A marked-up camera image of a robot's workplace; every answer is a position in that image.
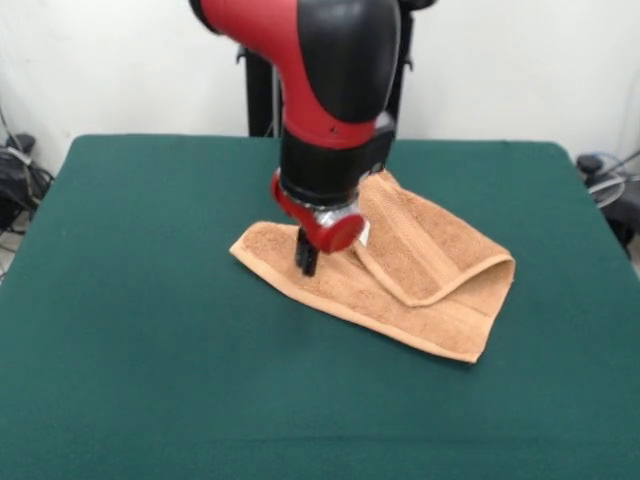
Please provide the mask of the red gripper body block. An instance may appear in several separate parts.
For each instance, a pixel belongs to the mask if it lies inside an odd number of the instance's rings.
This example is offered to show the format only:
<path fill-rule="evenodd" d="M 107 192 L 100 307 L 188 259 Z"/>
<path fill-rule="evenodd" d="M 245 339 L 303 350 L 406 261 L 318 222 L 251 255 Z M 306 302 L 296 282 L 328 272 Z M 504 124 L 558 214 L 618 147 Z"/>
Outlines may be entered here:
<path fill-rule="evenodd" d="M 309 252 L 335 253 L 350 247 L 366 226 L 358 199 L 346 205 L 320 208 L 293 199 L 281 184 L 280 170 L 271 179 L 274 199 L 294 219 L 302 232 L 301 243 Z"/>

